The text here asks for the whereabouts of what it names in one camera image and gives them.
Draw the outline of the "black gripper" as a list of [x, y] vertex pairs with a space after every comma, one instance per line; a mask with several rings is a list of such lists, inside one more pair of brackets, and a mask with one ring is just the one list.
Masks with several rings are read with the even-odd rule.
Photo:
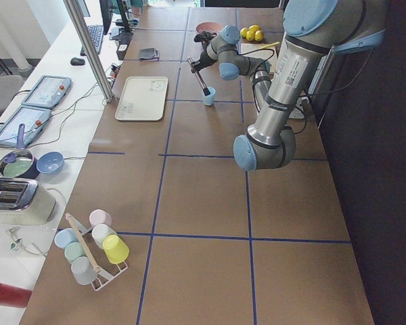
[[220, 38], [216, 33], [199, 33], [194, 37], [194, 42], [201, 43], [203, 51], [200, 54], [200, 59], [191, 63], [192, 72], [200, 72], [202, 69], [212, 66], [215, 62], [219, 61]]

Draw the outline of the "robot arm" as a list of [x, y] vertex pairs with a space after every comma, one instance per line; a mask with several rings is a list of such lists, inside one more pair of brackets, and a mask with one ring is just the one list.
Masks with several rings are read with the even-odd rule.
[[331, 49], [355, 53], [381, 44], [389, 1], [289, 1], [283, 16], [285, 35], [273, 76], [263, 59], [241, 56], [239, 30], [227, 25], [204, 48], [192, 72], [219, 65], [226, 81], [247, 76], [260, 112], [246, 134], [236, 137], [233, 154], [247, 171], [276, 169], [294, 157], [296, 141], [287, 124], [302, 90]]

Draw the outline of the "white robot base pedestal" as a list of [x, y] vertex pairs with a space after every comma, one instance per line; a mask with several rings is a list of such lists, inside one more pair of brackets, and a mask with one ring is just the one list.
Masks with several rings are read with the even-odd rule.
[[296, 101], [294, 109], [291, 111], [290, 119], [305, 119], [306, 108], [309, 104], [309, 100], [306, 97], [299, 97]]

